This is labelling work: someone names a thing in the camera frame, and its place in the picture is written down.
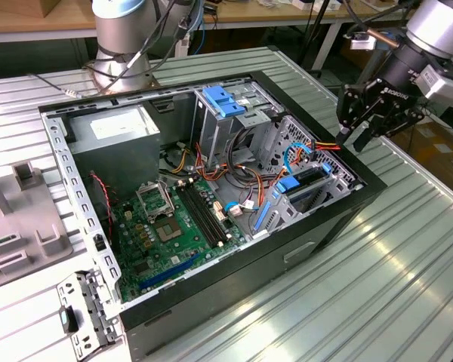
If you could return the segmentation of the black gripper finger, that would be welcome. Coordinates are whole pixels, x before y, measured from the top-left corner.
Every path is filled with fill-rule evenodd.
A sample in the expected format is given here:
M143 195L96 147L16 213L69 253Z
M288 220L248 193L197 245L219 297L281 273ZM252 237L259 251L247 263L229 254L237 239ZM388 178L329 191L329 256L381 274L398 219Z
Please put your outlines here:
M407 111L394 113L391 110L387 115L374 115L368 127L354 141L353 147L357 152L361 152L372 138L381 136L391 137L402 130L415 125L424 118L423 112L414 107Z
M340 130L335 137L339 145L344 144L361 124L361 116L365 111L363 91L362 84L345 84L339 91L336 115Z

